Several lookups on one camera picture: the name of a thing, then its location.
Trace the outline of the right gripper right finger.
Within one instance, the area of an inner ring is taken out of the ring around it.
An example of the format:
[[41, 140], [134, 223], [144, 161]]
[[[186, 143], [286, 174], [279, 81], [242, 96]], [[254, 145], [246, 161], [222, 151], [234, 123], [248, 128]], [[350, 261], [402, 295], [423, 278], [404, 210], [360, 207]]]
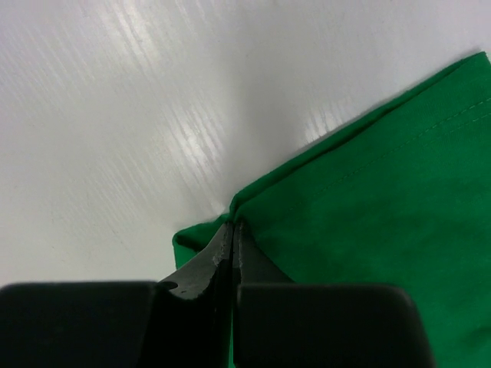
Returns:
[[237, 367], [434, 367], [416, 304], [390, 284], [295, 283], [234, 228]]

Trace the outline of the green t shirt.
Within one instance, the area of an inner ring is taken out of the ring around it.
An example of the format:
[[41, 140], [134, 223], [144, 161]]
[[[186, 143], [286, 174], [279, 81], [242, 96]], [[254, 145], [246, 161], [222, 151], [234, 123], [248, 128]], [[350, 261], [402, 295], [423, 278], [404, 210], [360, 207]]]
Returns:
[[375, 281], [415, 300], [440, 367], [490, 365], [490, 62], [457, 61], [173, 236], [177, 267], [226, 221], [294, 281]]

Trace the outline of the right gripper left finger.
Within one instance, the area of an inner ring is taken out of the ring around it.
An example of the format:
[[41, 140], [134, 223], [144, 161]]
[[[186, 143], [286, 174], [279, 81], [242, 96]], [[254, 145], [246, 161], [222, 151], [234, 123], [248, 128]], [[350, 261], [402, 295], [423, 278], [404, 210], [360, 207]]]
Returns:
[[1, 289], [3, 367], [226, 367], [232, 226], [162, 281]]

